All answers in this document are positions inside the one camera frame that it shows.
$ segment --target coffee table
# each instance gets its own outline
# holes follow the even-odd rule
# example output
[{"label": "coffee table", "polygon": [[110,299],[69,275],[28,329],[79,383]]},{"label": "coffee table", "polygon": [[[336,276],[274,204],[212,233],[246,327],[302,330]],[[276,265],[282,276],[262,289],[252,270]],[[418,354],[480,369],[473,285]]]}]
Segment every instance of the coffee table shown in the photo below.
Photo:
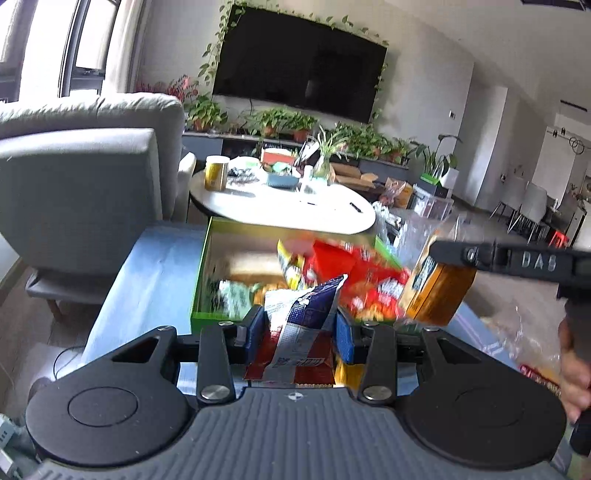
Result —
[{"label": "coffee table", "polygon": [[354,235],[375,223],[373,207],[343,185],[316,188],[315,194],[274,189],[257,181],[229,183],[222,192],[205,189],[205,172],[189,184],[191,201],[208,216],[221,216],[254,225],[297,228]]}]

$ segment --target white wall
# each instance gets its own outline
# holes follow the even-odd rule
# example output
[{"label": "white wall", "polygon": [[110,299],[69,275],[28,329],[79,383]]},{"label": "white wall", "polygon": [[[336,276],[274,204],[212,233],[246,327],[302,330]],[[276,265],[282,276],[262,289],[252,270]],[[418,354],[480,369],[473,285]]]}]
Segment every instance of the white wall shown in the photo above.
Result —
[{"label": "white wall", "polygon": [[513,90],[507,90],[505,106],[503,108],[501,124],[496,136],[491,160],[486,169],[482,187],[476,199],[476,206],[484,210],[493,211],[501,199],[501,175],[509,164],[511,141],[515,132],[517,107],[520,99]]},{"label": "white wall", "polygon": [[545,189],[550,197],[562,201],[569,183],[574,156],[568,140],[553,138],[552,134],[546,133],[533,183]]},{"label": "white wall", "polygon": [[[390,67],[379,104],[384,108],[378,122],[381,131],[392,136],[416,137],[434,147],[438,134],[458,134],[474,59],[455,42],[383,0],[279,0],[278,3],[287,10],[313,12],[322,18],[332,15],[340,19],[348,15],[357,26],[367,26],[390,42]],[[154,2],[141,80],[155,83],[185,73],[197,76],[203,63],[202,53],[218,29],[220,5],[220,0]],[[248,101],[233,99],[227,106],[232,117],[245,110]],[[455,120],[449,118],[450,111],[456,114]],[[336,120],[326,115],[319,117],[327,126]],[[453,149],[454,141],[448,141],[441,153]]]},{"label": "white wall", "polygon": [[4,237],[0,235],[0,281],[6,276],[8,270],[12,268],[14,262],[18,260],[17,253],[8,245]]},{"label": "white wall", "polygon": [[493,211],[501,201],[501,175],[517,174],[531,181],[540,157],[546,125],[544,118],[509,89],[495,148],[476,206]]},{"label": "white wall", "polygon": [[463,143],[458,142],[454,151],[460,171],[454,194],[470,205],[476,204],[486,176],[506,97],[507,88],[483,85],[472,79],[460,129]]},{"label": "white wall", "polygon": [[546,121],[529,103],[520,100],[509,147],[509,161],[505,173],[516,174],[525,181],[534,178],[538,164]]}]

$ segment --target cable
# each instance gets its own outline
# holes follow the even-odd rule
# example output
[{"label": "cable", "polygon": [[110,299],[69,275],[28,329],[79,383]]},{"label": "cable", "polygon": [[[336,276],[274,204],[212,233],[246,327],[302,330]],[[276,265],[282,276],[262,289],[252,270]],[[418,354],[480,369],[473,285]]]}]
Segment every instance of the cable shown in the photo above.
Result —
[{"label": "cable", "polygon": [[4,365],[2,365],[2,362],[0,362],[0,368],[2,368],[2,371],[6,374],[6,376],[8,377],[8,381],[10,382],[10,384],[12,385],[12,390],[14,392],[17,391],[17,389],[14,386],[14,382],[12,381],[12,377],[10,375],[8,375],[8,371],[4,368]]},{"label": "cable", "polygon": [[74,361],[74,359],[75,359],[75,358],[77,358],[77,357],[78,357],[78,355],[80,355],[80,354],[79,354],[79,353],[77,353],[76,355],[74,355],[72,358],[70,358],[70,360],[69,360],[69,361],[68,361],[68,362],[67,362],[65,365],[63,365],[63,366],[62,366],[62,367],[61,367],[61,368],[60,368],[60,369],[59,369],[59,370],[56,372],[56,365],[57,365],[57,361],[60,359],[60,357],[61,357],[61,356],[62,356],[64,353],[66,353],[66,352],[70,352],[70,351],[72,351],[72,350],[76,350],[77,348],[85,348],[85,347],[86,347],[86,345],[74,345],[74,346],[70,346],[70,347],[68,347],[68,348],[65,348],[65,349],[63,349],[63,350],[62,350],[62,351],[61,351],[61,352],[60,352],[60,353],[57,355],[56,359],[55,359],[55,360],[54,360],[54,362],[53,362],[53,378],[54,378],[55,380],[57,380],[57,374],[58,374],[59,372],[61,372],[62,370],[64,370],[64,369],[65,369],[65,367],[67,367],[68,365],[70,365],[70,364],[71,364],[71,363]]}]

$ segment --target human hand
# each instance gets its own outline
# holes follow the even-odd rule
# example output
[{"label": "human hand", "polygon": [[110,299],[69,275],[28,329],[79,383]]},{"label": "human hand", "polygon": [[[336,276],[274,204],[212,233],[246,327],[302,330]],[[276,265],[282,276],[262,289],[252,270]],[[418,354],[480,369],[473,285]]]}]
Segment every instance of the human hand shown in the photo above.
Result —
[{"label": "human hand", "polygon": [[583,362],[574,352],[574,339],[564,319],[558,326],[560,340],[560,399],[566,414],[575,423],[582,411],[591,406],[591,365]]}]

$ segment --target plastic bag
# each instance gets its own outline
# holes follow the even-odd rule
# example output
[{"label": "plastic bag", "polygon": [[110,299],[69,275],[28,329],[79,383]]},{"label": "plastic bag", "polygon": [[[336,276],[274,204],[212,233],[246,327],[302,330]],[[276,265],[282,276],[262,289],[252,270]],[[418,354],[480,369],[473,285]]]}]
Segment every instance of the plastic bag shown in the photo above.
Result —
[{"label": "plastic bag", "polygon": [[308,290],[275,290],[265,296],[269,329],[245,380],[287,384],[335,383],[332,332],[339,290],[347,276]]},{"label": "plastic bag", "polygon": [[529,367],[521,368],[522,373],[532,376],[530,371],[534,370],[554,384],[558,384],[560,374],[560,346],[556,334],[560,320],[550,325],[540,322],[525,307],[518,306],[515,299],[508,301],[493,318],[482,318],[509,357],[520,367]]}]

